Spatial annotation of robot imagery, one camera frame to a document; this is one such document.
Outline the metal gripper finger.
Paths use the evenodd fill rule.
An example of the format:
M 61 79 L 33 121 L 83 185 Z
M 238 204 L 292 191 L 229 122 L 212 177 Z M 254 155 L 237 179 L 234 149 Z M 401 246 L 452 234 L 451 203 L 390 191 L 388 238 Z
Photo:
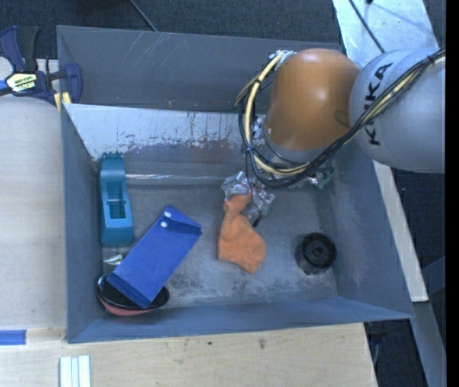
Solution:
M 252 227 L 256 227 L 260 221 L 267 218 L 271 211 L 275 195 L 266 190 L 253 190 L 251 202 L 248 204 L 248 220 Z
M 235 195 L 248 195 L 251 192 L 251 185 L 244 171 L 239 171 L 237 174 L 227 177 L 221 189 L 226 198 L 232 198 Z

